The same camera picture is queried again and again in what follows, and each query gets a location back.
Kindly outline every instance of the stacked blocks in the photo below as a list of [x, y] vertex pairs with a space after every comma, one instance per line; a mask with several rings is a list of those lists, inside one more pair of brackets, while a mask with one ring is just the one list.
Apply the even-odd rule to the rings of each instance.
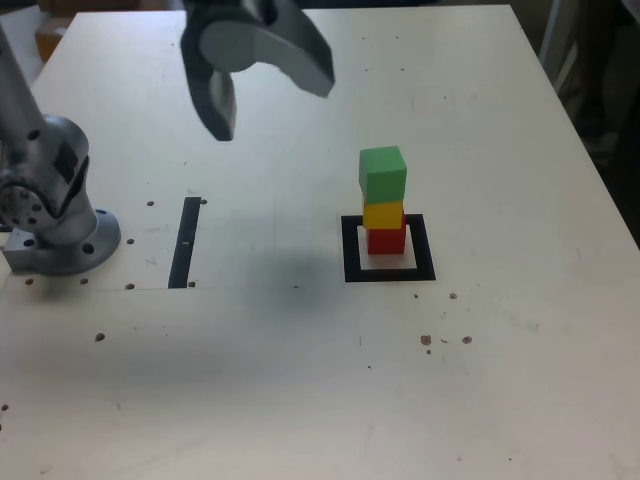
[[407, 165], [398, 147], [360, 152], [363, 225], [369, 255], [404, 253], [406, 224], [403, 200]]

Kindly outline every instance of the white table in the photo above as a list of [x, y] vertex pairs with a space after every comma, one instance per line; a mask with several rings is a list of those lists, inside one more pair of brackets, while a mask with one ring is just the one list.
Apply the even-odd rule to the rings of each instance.
[[[190, 103], [183, 14], [76, 17], [34, 92], [87, 133], [123, 244], [30, 286], [3, 266], [0, 478], [637, 478], [640, 254], [511, 9], [311, 16], [329, 100], [256, 66], [232, 143]], [[344, 283], [379, 145], [436, 282]], [[185, 196], [196, 288], [167, 290]]]

